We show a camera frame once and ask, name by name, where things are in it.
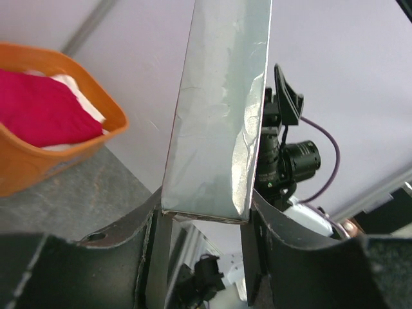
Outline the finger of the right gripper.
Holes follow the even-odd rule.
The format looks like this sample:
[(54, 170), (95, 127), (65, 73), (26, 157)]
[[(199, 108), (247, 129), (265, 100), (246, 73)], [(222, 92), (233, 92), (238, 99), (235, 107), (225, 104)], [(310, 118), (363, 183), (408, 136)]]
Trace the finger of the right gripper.
[(274, 81), (283, 125), (298, 125), (303, 110), (303, 95), (296, 93), (287, 83), (279, 64), (274, 66)]

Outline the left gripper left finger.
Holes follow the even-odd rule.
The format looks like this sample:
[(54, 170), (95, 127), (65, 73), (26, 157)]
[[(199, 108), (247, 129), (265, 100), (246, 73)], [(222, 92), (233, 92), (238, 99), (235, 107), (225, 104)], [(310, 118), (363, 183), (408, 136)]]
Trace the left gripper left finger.
[(160, 196), (80, 241), (2, 234), (1, 307), (163, 308), (171, 220)]

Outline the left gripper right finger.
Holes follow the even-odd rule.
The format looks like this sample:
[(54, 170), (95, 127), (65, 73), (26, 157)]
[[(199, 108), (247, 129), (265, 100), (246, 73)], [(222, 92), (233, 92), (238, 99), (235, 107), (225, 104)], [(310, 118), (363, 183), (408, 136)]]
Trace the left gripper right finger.
[(258, 193), (241, 226), (247, 302), (254, 308), (410, 308), (411, 240), (322, 236)]

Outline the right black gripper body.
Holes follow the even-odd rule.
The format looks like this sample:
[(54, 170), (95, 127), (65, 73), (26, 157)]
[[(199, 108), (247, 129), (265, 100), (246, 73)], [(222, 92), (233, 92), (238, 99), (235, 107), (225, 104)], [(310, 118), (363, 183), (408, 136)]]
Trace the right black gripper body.
[(312, 141), (286, 143), (287, 125), (279, 138), (283, 126), (276, 96), (266, 88), (254, 188), (271, 206), (291, 206), (297, 184), (314, 177), (321, 166)]

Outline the red white toothpaste box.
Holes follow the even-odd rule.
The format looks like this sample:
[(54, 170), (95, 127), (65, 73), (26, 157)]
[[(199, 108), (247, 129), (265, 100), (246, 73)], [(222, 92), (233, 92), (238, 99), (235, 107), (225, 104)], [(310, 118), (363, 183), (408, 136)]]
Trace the red white toothpaste box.
[(163, 213), (248, 221), (271, 17), (271, 1), (195, 2), (162, 182)]

